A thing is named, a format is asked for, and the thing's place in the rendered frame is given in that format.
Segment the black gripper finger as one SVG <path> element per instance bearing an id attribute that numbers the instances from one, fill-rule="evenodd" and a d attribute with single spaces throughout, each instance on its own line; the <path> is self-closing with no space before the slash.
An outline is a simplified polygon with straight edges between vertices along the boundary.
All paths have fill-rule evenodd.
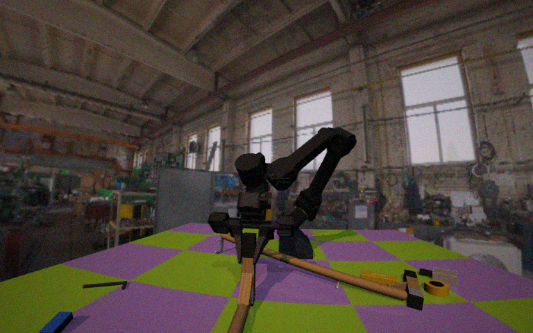
<path id="1" fill-rule="evenodd" d="M 263 226 L 259 225 L 258 237 L 255 246 L 255 254 L 253 264 L 256 265 L 261 255 L 264 247 L 267 245 L 269 240 L 274 239 L 274 229 L 272 226 Z"/>
<path id="2" fill-rule="evenodd" d="M 236 247 L 236 250 L 237 250 L 237 258 L 238 258 L 238 262 L 239 264 L 242 263 L 242 235 L 243 235 L 243 232 L 242 232 L 242 228 L 240 226 L 240 224 L 227 224 L 227 229 L 228 229 L 228 232 L 230 234 L 231 237 L 234 237 L 235 239 L 235 247 Z"/>

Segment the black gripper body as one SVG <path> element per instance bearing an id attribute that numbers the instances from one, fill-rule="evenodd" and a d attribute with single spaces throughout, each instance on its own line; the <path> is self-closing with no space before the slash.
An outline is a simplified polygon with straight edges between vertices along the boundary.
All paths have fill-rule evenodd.
<path id="1" fill-rule="evenodd" d="M 242 212 L 241 218 L 230 218 L 226 212 L 213 212 L 209 216 L 208 224 L 213 232 L 227 234 L 227 224 L 240 224 L 243 228 L 259 229 L 259 225 L 272 226 L 274 231 L 280 237 L 293 237 L 295 229 L 295 218 L 292 215 L 277 214 L 276 221 L 265 221 L 266 209 L 264 209 L 264 218 L 259 213 Z"/>

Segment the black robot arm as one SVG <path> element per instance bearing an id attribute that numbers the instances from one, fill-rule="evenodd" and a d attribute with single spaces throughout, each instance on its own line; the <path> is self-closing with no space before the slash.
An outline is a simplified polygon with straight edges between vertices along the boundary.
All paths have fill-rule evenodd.
<path id="1" fill-rule="evenodd" d="M 278 191 L 288 189 L 296 181 L 299 171 L 327 149 L 313 181 L 309 188 L 301 191 L 294 203 L 296 209 L 290 214 L 295 218 L 295 231 L 298 232 L 297 228 L 305 220 L 312 222 L 315 219 L 324 188 L 340 158 L 349 154 L 356 142 L 355 135 L 340 127 L 322 127 L 313 138 L 307 140 L 291 155 L 278 158 L 272 163 L 265 163 L 265 156 L 261 152 L 240 155 L 235 160 L 235 167 L 242 184 L 246 186 L 246 191 L 239 192 L 237 217 L 240 217 L 242 212 L 250 212 L 259 213 L 263 219 L 264 209 L 271 209 L 272 193 L 268 192 L 269 184 L 266 180 Z"/>

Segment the black l-shaped bar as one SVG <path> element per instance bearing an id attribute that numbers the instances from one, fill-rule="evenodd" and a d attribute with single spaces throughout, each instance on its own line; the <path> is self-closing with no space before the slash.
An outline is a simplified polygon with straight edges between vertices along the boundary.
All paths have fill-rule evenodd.
<path id="1" fill-rule="evenodd" d="M 125 281 L 125 282 L 124 281 L 121 281 L 121 282 L 109 282 L 109 283 L 107 282 L 107 283 L 102 283 L 102 284 L 101 283 L 99 283 L 99 284 L 85 284 L 85 285 L 83 285 L 83 289 L 84 288 L 91 288 L 91 287 L 92 288 L 94 288 L 94 287 L 104 287 L 104 286 L 107 287 L 107 286 L 112 286 L 112 285 L 113 286 L 115 286 L 115 285 L 123 285 L 122 288 L 121 288 L 121 290 L 123 290 L 123 289 L 125 289 L 125 287 L 127 285 L 127 281 Z"/>

